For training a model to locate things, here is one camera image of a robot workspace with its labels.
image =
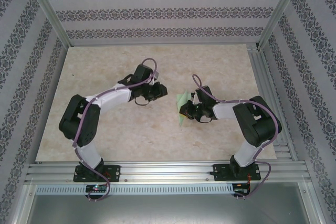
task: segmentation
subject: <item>marble tabletop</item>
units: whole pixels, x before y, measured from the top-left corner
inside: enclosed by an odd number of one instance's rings
[[[145,45],[69,48],[36,161],[77,161],[71,141],[58,130],[75,94],[100,93],[134,73],[145,58],[158,63],[168,95],[147,106],[131,101],[103,114],[94,142],[105,161],[227,160],[244,137],[236,120],[201,124],[185,119],[179,127],[176,95],[194,91],[196,73],[219,99],[258,95],[245,45]],[[269,145],[259,158],[276,158]]]

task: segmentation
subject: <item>black bracket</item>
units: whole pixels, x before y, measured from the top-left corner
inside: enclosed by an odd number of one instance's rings
[[[230,169],[230,164],[215,164],[213,169],[210,174],[214,176],[215,181],[245,181],[248,180],[248,175],[250,180],[261,180],[259,166],[255,163],[241,168],[237,175]]]
[[[102,175],[110,182],[119,182],[120,165],[104,165]],[[102,177],[85,176],[83,166],[77,165],[74,174],[74,182],[105,182]]]

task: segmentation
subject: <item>striped wallpaper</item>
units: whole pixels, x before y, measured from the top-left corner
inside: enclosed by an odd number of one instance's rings
[[[0,223],[33,163],[66,50],[37,0],[0,0]]]
[[[257,42],[279,0],[50,0],[74,45]]]
[[[297,154],[336,223],[336,0],[290,0],[264,54]]]

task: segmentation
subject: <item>green object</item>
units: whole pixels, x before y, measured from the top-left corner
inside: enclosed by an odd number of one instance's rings
[[[184,92],[184,94],[178,94],[176,95],[176,98],[177,98],[177,112],[179,114],[179,117],[178,117],[178,124],[179,126],[181,127],[182,126],[182,123],[183,123],[183,119],[185,118],[185,116],[181,115],[180,114],[180,109],[183,105],[185,105],[187,103],[188,100],[191,99],[191,93],[188,93],[188,91],[186,90]]]

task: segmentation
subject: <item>enclosure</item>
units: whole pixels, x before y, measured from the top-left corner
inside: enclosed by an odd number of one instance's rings
[[[336,223],[335,18],[336,0],[1,0],[0,223]],[[100,117],[119,181],[88,202],[58,123],[73,95],[148,57],[168,95]],[[260,95],[282,125],[246,200],[211,174],[244,141],[238,123],[179,126],[194,73],[220,99]]]

